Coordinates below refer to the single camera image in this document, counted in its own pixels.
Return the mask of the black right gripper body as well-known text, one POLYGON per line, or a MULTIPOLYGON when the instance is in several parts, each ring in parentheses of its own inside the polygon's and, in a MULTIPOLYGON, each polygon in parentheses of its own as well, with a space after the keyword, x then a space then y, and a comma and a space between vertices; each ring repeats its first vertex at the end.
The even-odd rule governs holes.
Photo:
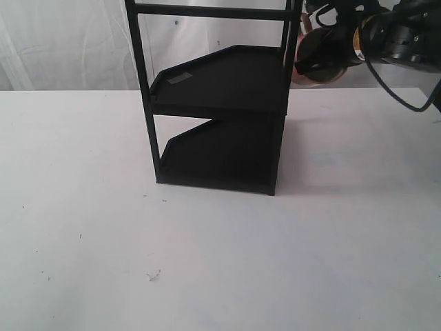
POLYGON ((325 65, 349 68, 360 65, 363 60, 354 50, 353 36, 358 28, 360 14, 353 10, 339 15, 335 26, 323 40, 325 65))

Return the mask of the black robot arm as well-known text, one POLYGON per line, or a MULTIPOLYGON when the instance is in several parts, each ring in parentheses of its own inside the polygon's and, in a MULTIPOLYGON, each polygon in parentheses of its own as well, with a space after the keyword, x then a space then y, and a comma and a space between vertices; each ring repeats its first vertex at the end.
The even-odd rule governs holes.
POLYGON ((440 72, 439 1, 400 1, 392 10, 379 1, 307 1, 306 9, 318 17, 335 10, 336 21, 301 41, 295 62, 299 74, 365 61, 440 72))

